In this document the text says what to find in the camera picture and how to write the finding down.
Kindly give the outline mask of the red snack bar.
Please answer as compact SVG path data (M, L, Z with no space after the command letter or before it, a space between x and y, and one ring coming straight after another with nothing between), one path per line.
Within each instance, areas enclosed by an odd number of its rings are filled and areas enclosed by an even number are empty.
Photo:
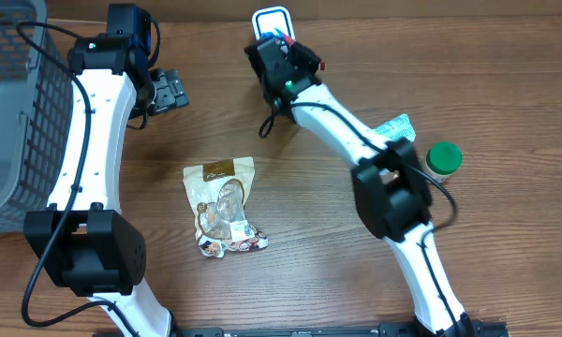
M326 63L322 61L312 50L297 42L293 37L288 36L279 29L276 30L276 33L288 46L288 52L291 54L291 60L294 65L298 67L305 67L312 74L316 74L319 70L325 70Z

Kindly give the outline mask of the beige cookie bag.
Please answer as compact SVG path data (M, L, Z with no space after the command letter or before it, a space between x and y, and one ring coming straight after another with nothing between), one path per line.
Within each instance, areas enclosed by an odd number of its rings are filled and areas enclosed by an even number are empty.
M266 234L245 215L254 177L251 156L184 168L185 191L195 215L195 237L205 256L221 258L226 252L268 247Z

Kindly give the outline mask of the teal snack packet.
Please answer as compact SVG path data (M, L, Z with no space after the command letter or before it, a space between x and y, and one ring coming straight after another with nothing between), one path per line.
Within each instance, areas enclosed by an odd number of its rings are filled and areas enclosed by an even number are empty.
M410 142L414 142L416 139L416 131L410 122L409 116L405 113L394 117L383 125L376 127L375 131L379 135L392 141L408 139Z

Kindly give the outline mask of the green lid jar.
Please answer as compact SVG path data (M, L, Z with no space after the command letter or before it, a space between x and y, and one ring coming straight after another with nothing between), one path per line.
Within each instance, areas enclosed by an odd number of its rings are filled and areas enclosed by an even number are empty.
M425 156L425 171L437 182L445 182L463 163L460 148L447 141L436 143Z

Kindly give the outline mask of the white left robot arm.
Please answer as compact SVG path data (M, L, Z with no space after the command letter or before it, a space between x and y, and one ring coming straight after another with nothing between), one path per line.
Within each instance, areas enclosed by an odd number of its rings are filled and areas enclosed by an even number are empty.
M131 120L188 103L178 73L156 66L159 48L156 19L135 4L110 5L103 33L76 37L60 65L74 100L64 159L45 209L23 222L36 272L103 309L122 336L177 332L145 279L145 239L122 216L119 198Z

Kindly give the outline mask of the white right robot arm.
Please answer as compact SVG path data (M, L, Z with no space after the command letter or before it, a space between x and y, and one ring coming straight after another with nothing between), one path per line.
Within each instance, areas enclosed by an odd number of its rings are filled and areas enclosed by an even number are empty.
M322 61L287 36L267 34L244 48L272 109L319 137L349 166L357 214L392 249L412 296L420 336L471 336L472 320L457 300L436 249L429 187L414 144L390 140L346 109L317 77Z

